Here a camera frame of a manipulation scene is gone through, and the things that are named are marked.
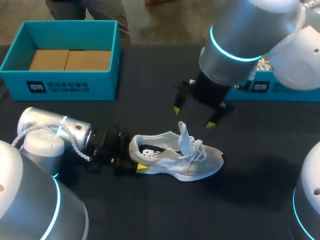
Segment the shoe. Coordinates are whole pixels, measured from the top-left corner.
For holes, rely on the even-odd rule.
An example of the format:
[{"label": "shoe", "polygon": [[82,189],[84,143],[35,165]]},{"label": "shoe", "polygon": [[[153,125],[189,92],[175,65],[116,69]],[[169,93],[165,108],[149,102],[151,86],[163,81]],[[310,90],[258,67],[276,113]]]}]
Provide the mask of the shoe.
[{"label": "shoe", "polygon": [[129,145],[133,161],[148,166],[144,174],[170,174],[183,182],[204,179],[224,164],[223,153],[189,136],[187,126],[178,123],[180,135],[135,135]]}]

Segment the person's leg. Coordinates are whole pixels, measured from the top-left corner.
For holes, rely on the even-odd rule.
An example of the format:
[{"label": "person's leg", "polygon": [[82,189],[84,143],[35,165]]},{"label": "person's leg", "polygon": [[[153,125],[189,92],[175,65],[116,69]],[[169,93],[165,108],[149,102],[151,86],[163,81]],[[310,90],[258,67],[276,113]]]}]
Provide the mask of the person's leg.
[{"label": "person's leg", "polygon": [[121,0],[83,0],[95,20],[117,20],[121,41],[130,43],[128,22]]},{"label": "person's leg", "polygon": [[77,1],[45,0],[52,17],[55,20],[84,20],[86,8]]}]

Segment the floor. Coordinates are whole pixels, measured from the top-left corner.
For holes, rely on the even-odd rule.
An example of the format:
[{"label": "floor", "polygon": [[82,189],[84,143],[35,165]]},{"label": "floor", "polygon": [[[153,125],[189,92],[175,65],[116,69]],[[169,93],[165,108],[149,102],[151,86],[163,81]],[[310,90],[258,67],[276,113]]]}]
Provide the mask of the floor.
[{"label": "floor", "polygon": [[[204,44],[210,25],[231,0],[175,0],[146,6],[122,0],[133,44]],[[25,20],[53,20],[45,0],[0,0],[0,45],[10,44]]]}]

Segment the teal box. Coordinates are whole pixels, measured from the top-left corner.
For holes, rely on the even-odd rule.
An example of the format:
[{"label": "teal box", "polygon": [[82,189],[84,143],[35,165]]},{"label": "teal box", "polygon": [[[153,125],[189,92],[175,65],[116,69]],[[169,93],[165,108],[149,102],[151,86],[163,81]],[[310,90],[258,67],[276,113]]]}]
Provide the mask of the teal box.
[{"label": "teal box", "polygon": [[[37,49],[111,51],[108,71],[29,71]],[[121,42],[118,22],[25,21],[0,67],[16,101],[111,101],[116,98]]]},{"label": "teal box", "polygon": [[320,88],[315,90],[294,90],[282,85],[272,71],[256,71],[255,79],[247,91],[232,88],[227,100],[320,102]]}]

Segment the glowing blue ring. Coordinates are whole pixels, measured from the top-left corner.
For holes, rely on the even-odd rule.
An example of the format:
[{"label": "glowing blue ring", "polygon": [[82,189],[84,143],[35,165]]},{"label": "glowing blue ring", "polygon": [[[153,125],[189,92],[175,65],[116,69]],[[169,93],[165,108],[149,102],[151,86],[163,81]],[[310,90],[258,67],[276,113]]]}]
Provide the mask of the glowing blue ring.
[{"label": "glowing blue ring", "polygon": [[[61,123],[61,124],[64,124],[65,121],[66,121],[66,119],[67,119],[67,116],[63,116],[63,118],[62,118],[62,120],[61,120],[60,123]],[[59,137],[60,132],[61,132],[61,126],[59,126],[59,127],[58,127],[58,130],[56,131],[56,136],[57,136],[57,137]]]},{"label": "glowing blue ring", "polygon": [[293,211],[294,211],[294,214],[295,214],[295,217],[296,217],[296,219],[297,219],[297,221],[298,221],[298,223],[300,224],[300,226],[301,226],[301,228],[302,228],[302,230],[305,232],[305,234],[307,234],[308,235],[308,237],[311,239],[311,240],[315,240],[309,233],[308,233],[308,231],[305,229],[305,227],[302,225],[302,223],[300,222],[300,219],[299,219],[299,217],[298,217],[298,214],[297,214],[297,212],[296,212],[296,206],[295,206],[295,193],[296,193],[296,189],[294,189],[294,191],[293,191],[293,198],[292,198],[292,203],[293,203]]},{"label": "glowing blue ring", "polygon": [[47,228],[47,230],[45,231],[45,233],[43,234],[43,236],[40,238],[40,240],[45,240],[49,233],[51,232],[52,228],[54,227],[55,225],[55,222],[57,220],[57,216],[58,216],[58,213],[59,213],[59,208],[60,208],[60,188],[59,188],[59,185],[57,183],[57,181],[52,177],[54,183],[55,183],[55,186],[56,186],[56,206],[55,206],[55,210],[54,210],[54,214],[53,214],[53,217],[52,217],[52,220]]},{"label": "glowing blue ring", "polygon": [[237,56],[233,56],[232,54],[228,53],[227,51],[223,50],[219,45],[218,43],[216,42],[215,38],[214,38],[214,33],[213,33],[213,29],[214,27],[211,26],[210,28],[210,37],[211,37],[211,40],[213,42],[213,45],[225,56],[227,56],[228,58],[231,58],[231,59],[234,59],[234,60],[237,60],[237,61],[240,61],[240,62],[253,62],[253,61],[257,61],[259,60],[261,56],[257,56],[257,57],[254,57],[254,58],[242,58],[242,57],[237,57]]}]

